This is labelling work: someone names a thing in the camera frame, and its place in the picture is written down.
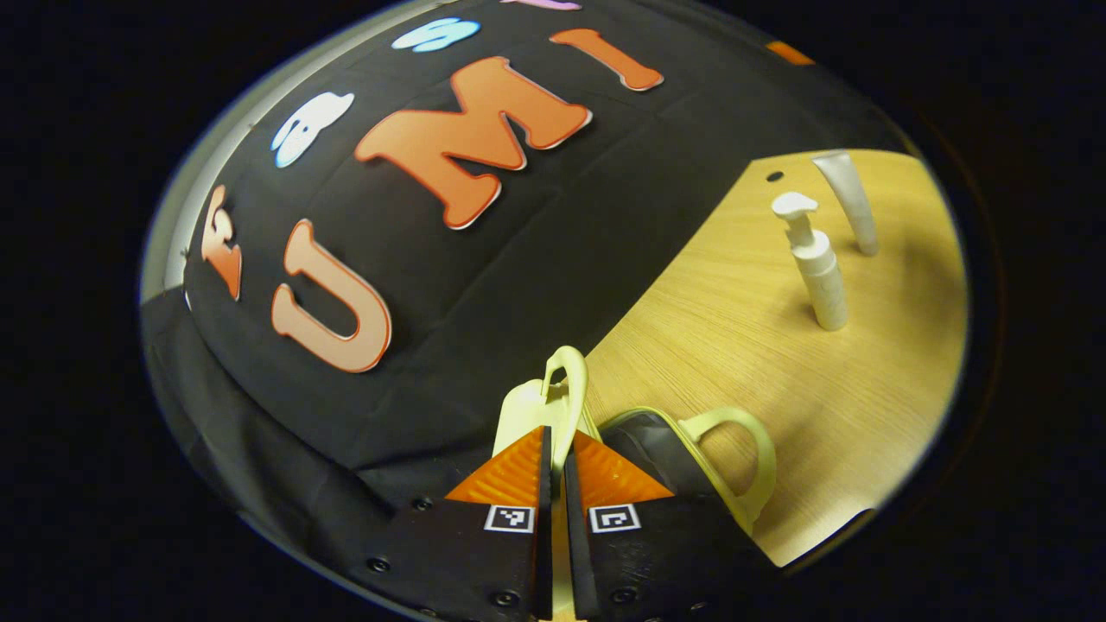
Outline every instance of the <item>orange letter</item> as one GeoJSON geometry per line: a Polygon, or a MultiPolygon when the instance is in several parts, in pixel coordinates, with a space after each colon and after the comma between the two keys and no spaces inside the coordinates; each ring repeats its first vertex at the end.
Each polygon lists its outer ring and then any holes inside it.
{"type": "Polygon", "coordinates": [[[501,185],[494,175],[469,175],[449,157],[520,170],[526,156],[507,116],[525,128],[526,144],[535,149],[560,145],[592,120],[591,111],[566,104],[508,63],[492,56],[461,68],[450,82],[462,112],[393,113],[365,134],[354,157],[392,160],[446,204],[447,227],[468,227],[501,185]]]}
{"type": "Polygon", "coordinates": [[[238,300],[242,293],[242,249],[238,245],[230,248],[226,243],[234,235],[230,216],[222,209],[226,197],[227,187],[221,184],[211,193],[211,203],[208,204],[208,212],[204,217],[200,257],[211,263],[215,271],[227,282],[231,298],[238,300]]]}
{"type": "Polygon", "coordinates": [[[550,41],[572,45],[607,65],[611,71],[618,74],[623,86],[630,91],[648,91],[665,81],[660,72],[627,56],[625,52],[604,41],[597,31],[589,28],[564,30],[550,37],[550,41]]]}
{"type": "Polygon", "coordinates": [[[342,336],[295,303],[292,288],[281,283],[273,294],[273,328],[291,336],[335,367],[358,373],[373,369],[392,341],[392,315],[373,286],[315,242],[307,219],[300,220],[284,248],[284,269],[289,274],[306,273],[328,292],[345,302],[357,318],[357,330],[342,336]]]}

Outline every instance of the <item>cup handle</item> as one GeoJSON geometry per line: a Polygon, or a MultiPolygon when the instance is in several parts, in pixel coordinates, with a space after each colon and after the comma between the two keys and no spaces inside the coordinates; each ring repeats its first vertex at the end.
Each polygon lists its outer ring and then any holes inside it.
{"type": "Polygon", "coordinates": [[[768,502],[775,489],[775,445],[768,435],[768,431],[764,429],[764,425],[757,417],[741,408],[733,407],[709,411],[680,421],[678,424],[698,443],[707,432],[727,422],[741,425],[753,435],[753,439],[757,442],[757,475],[753,477],[753,484],[749,490],[738,497],[738,504],[749,517],[749,521],[752,522],[760,517],[764,504],[768,502]]]}

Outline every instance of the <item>wooden table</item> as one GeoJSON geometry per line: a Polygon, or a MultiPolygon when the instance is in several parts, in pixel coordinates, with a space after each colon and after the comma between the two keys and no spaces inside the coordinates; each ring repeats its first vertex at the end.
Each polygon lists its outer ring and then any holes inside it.
{"type": "MultiPolygon", "coordinates": [[[[938,432],[964,353],[968,296],[950,212],[916,158],[851,151],[879,234],[862,256],[815,154],[753,162],[679,256],[588,354],[596,423],[646,405],[677,418],[739,406],[776,445],[775,494],[753,539],[778,566],[877,508],[938,432]],[[768,182],[773,172],[783,177],[768,182]],[[849,320],[822,330],[771,210],[789,190],[818,201],[849,320]]],[[[754,447],[726,424],[703,448],[728,483],[751,481],[754,447]]]]}

